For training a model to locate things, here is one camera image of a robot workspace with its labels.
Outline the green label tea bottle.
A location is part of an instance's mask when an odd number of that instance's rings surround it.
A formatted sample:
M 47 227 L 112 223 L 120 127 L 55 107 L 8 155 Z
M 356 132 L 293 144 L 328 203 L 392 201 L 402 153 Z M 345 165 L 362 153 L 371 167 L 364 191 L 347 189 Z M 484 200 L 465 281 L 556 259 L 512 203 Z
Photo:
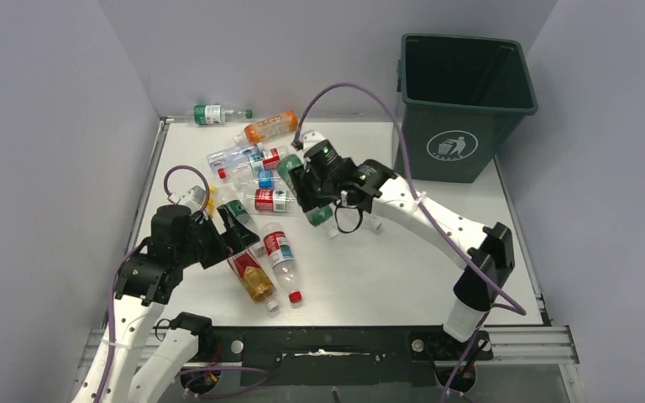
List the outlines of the green label tea bottle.
M 300 202 L 307 221 L 327 238 L 335 238 L 339 231 L 333 219 L 333 210 L 330 206 L 320 207 L 315 202 L 312 188 L 303 181 L 305 177 L 302 166 L 302 160 L 296 154 L 289 154 L 278 163 L 276 171 Z

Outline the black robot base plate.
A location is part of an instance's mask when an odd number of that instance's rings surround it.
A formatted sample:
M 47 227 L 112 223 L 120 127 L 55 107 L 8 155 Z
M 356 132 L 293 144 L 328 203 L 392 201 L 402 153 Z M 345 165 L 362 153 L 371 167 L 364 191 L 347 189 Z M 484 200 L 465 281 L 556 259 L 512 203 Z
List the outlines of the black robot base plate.
M 442 326 L 215 326 L 192 362 L 218 357 L 270 373 L 269 386 L 361 386 L 444 382 L 459 359 L 489 361 L 490 336 L 476 345 L 451 338 Z

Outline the short bottle red label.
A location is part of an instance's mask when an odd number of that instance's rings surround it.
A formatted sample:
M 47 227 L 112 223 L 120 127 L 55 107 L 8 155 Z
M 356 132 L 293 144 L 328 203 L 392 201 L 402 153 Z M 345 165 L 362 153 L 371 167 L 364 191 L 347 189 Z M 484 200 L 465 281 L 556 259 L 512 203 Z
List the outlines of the short bottle red label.
M 279 222 L 270 222 L 262 228 L 263 244 L 275 279 L 291 304 L 302 303 L 300 273 L 292 248 Z

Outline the clear bottle dark green label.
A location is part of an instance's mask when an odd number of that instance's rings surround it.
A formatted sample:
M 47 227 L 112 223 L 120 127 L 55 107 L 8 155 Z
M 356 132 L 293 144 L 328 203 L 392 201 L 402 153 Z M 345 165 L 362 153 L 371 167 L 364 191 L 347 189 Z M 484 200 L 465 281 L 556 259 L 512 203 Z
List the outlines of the clear bottle dark green label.
M 255 257 L 262 256 L 265 253 L 265 246 L 260 238 L 259 226 L 254 222 L 237 193 L 229 186 L 222 186 L 214 194 L 214 204 L 216 208 L 225 207 L 229 211 L 230 217 L 236 218 L 251 233 L 259 237 L 259 241 L 254 243 L 248 251 Z

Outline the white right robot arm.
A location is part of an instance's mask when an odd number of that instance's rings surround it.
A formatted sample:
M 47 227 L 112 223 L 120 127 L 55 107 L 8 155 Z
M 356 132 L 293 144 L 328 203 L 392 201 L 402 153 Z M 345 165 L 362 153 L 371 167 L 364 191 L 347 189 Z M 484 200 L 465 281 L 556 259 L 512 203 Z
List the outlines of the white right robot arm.
M 377 160 L 355 164 L 326 140 L 295 146 L 302 165 L 290 178 L 303 211 L 334 205 L 395 222 L 446 254 L 463 273 L 453 287 L 455 301 L 438 345 L 452 359 L 472 347 L 471 335 L 490 311 L 515 269 L 509 227 L 474 222 L 416 192 L 409 182 Z

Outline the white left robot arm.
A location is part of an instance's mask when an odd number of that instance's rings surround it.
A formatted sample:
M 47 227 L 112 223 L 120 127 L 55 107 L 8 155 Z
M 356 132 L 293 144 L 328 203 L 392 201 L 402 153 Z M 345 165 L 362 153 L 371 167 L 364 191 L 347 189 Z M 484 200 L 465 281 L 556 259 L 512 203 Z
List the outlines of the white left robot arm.
M 183 280 L 184 269 L 207 269 L 245 251 L 260 238 L 225 207 L 220 233 L 203 210 L 162 206 L 151 220 L 150 235 L 121 263 L 107 303 L 106 334 L 76 402 L 121 400 L 134 377 L 141 343 Z

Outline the amber tea bottle red label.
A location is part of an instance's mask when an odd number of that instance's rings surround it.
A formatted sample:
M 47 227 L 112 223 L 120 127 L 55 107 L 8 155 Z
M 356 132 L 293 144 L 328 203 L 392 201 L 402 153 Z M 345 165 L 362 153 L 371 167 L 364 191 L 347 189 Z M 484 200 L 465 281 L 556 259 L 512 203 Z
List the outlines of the amber tea bottle red label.
M 229 257 L 227 263 L 254 303 L 261 304 L 268 312 L 279 310 L 276 288 L 249 250 Z

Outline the yellow juice bottle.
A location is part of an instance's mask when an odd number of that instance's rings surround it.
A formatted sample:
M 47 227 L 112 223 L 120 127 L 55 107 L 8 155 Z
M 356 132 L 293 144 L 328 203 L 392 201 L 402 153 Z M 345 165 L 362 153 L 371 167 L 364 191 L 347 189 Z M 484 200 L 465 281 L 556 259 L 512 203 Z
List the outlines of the yellow juice bottle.
M 208 192 L 208 199 L 207 199 L 207 204 L 205 206 L 205 211 L 206 213 L 211 216 L 214 213 L 215 210 L 215 202 L 216 202 L 216 194 L 217 192 L 217 187 L 216 186 L 210 186 L 209 187 L 209 192 Z

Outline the clear bottle red label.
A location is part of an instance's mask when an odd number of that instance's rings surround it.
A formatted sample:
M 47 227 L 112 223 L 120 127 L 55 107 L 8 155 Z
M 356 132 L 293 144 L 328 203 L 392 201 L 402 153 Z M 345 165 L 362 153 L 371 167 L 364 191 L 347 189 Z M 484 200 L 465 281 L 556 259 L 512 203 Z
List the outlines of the clear bottle red label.
M 281 189 L 249 189 L 244 193 L 244 205 L 259 214 L 293 214 L 300 211 L 290 191 Z

